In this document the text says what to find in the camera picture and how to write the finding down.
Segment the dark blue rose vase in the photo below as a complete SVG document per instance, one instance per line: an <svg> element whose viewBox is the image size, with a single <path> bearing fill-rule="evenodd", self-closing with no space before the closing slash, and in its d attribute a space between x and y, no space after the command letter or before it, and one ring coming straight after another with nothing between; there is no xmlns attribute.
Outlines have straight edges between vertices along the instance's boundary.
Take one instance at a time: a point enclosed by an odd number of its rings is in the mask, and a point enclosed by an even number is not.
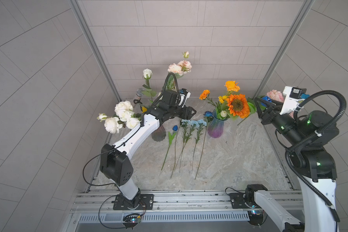
<svg viewBox="0 0 348 232"><path fill-rule="evenodd" d="M200 160L199 160L199 164L198 164L198 168L197 168L197 172L196 172L196 176L195 178L197 178L199 171L200 171L200 166L201 166L201 162L202 162L202 158L203 158L203 153L204 153L204 147L205 147L205 141L206 141L206 130L207 130L207 126L209 125L209 123L214 119L214 115L212 112L210 111L206 111L204 113L204 119L201 121L202 125L203 125L203 130L202 132L204 132L204 140L203 140L203 145L202 145L202 150L201 150L201 155L200 155Z"/></svg>

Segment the pink roses stem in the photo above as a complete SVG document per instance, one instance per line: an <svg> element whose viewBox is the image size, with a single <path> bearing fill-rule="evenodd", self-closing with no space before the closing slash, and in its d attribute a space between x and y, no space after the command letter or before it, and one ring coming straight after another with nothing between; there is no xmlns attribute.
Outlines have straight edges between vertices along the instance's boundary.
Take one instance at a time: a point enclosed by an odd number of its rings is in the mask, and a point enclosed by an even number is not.
<svg viewBox="0 0 348 232"><path fill-rule="evenodd" d="M280 91L272 90L266 94L270 99L284 103L285 99Z"/></svg>

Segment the blue purple glass vase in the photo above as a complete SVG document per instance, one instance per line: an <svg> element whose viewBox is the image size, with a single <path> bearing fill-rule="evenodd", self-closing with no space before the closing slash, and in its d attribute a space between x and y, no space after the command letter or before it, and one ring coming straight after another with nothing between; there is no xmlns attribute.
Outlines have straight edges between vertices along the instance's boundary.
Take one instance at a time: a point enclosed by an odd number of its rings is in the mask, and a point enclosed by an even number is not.
<svg viewBox="0 0 348 232"><path fill-rule="evenodd" d="M225 120L213 116L212 120L207 124L207 133L212 138L220 138L223 135Z"/></svg>

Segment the dark red glass vase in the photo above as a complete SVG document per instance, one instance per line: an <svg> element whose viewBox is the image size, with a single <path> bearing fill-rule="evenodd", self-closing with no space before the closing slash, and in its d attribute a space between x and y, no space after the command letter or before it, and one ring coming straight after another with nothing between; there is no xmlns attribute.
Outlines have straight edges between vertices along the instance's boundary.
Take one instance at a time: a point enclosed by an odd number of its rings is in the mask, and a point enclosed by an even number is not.
<svg viewBox="0 0 348 232"><path fill-rule="evenodd" d="M160 142L165 139L166 137L166 130L163 125L161 125L158 129L156 129L152 134L151 137L154 141Z"/></svg>

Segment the dark blue rose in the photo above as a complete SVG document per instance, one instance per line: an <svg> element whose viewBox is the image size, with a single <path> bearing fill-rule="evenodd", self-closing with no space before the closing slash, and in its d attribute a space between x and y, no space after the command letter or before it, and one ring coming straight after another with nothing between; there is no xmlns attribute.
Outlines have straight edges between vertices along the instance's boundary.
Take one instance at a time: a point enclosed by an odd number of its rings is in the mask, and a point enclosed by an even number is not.
<svg viewBox="0 0 348 232"><path fill-rule="evenodd" d="M175 144L174 144L175 158L174 158L174 165L173 165L173 170L172 170L170 178L173 177L173 174L174 174L174 171L175 171L175 168L176 168L176 162L177 162L177 137L178 137L179 133L180 133L180 128L177 130L177 134L175 136Z"/></svg>

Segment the white rose bouquet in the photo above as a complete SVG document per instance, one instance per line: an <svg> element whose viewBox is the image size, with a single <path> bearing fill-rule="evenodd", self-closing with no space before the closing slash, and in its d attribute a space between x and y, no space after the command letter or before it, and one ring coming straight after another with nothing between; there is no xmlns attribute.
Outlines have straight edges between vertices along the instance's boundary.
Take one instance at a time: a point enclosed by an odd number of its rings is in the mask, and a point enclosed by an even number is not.
<svg viewBox="0 0 348 232"><path fill-rule="evenodd" d="M108 133L119 133L122 128L134 129L141 121L142 114L134 113L130 101L121 101L115 106L115 114L112 117L99 114L97 120L104 123Z"/></svg>

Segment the light blue carnation vase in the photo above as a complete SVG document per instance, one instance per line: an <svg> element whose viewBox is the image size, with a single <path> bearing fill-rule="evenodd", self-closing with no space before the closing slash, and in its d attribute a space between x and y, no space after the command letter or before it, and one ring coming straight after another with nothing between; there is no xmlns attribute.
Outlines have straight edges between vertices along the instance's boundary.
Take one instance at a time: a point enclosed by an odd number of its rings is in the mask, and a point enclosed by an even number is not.
<svg viewBox="0 0 348 232"><path fill-rule="evenodd" d="M206 126L207 126L207 121L205 121L204 119L193 121L191 125L191 131L192 132L196 131L195 137L194 137L195 146L194 146L194 150L192 154L191 173L193 173L194 156L195 156L196 147L199 141L201 140L201 136L203 135L203 130L205 129Z"/></svg>

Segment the small blue tulip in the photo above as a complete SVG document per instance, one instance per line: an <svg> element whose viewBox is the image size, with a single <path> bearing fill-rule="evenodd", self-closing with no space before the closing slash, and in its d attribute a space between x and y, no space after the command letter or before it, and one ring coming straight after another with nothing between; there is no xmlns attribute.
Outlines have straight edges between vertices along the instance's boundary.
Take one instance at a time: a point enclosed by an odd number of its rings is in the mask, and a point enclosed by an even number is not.
<svg viewBox="0 0 348 232"><path fill-rule="evenodd" d="M163 168L165 166L165 163L166 163L166 160L167 160L167 157L168 157L168 153L169 153L169 149L170 149L170 147L172 145L173 139L176 137L177 132L178 132L178 126L177 125L173 126L172 131L168 132L168 140L169 140L168 141L168 149L167 149L167 152L165 154L165 158L164 158L161 170L163 170Z"/></svg>

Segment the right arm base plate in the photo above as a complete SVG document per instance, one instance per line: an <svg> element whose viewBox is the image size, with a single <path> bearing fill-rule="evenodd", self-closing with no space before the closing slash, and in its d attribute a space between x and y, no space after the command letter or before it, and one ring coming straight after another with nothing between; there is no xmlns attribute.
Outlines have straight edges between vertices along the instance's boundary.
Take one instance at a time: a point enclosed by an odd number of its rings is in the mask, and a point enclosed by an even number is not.
<svg viewBox="0 0 348 232"><path fill-rule="evenodd" d="M233 192L233 193L228 193L228 196L230 197L232 209L254 210L254 209L260 208L257 204L248 203L245 200L243 193Z"/></svg>

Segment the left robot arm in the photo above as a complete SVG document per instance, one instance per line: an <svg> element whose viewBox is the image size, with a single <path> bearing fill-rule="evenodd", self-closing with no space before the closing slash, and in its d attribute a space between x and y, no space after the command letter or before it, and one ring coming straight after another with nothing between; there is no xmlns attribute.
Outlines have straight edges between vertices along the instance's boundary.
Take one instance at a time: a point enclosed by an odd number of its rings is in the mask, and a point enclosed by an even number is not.
<svg viewBox="0 0 348 232"><path fill-rule="evenodd" d="M191 119L195 114L190 106L185 106L190 92L181 89L177 92L164 90L152 106L142 115L141 121L127 135L112 146L106 144L101 150L100 171L120 190L120 197L130 208L137 208L140 189L132 180L131 158L140 145L164 122L178 117Z"/></svg>

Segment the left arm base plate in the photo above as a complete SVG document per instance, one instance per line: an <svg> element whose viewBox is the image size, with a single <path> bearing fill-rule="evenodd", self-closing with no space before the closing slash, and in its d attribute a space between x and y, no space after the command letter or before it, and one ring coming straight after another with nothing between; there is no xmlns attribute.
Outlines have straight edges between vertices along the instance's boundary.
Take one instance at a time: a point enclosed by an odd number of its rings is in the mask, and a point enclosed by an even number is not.
<svg viewBox="0 0 348 232"><path fill-rule="evenodd" d="M138 194L129 200L120 193L114 200L113 210L152 210L153 202L154 194Z"/></svg>

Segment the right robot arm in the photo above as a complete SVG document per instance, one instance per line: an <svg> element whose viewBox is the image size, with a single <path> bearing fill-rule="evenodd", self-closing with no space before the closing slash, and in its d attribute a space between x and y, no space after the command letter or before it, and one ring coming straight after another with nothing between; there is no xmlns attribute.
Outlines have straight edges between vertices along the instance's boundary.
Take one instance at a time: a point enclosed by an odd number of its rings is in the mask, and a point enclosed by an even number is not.
<svg viewBox="0 0 348 232"><path fill-rule="evenodd" d="M273 125L275 131L289 141L285 160L298 177L304 205L304 221L292 216L263 185L248 185L245 204L261 208L282 232L337 232L340 218L335 206L337 171L333 157L324 146L339 134L337 121L344 115L345 97L334 90L306 95L305 89L285 87L284 102L255 98L257 114L263 125ZM298 113L315 98L331 95L339 108L334 116L315 110L304 116Z"/></svg>

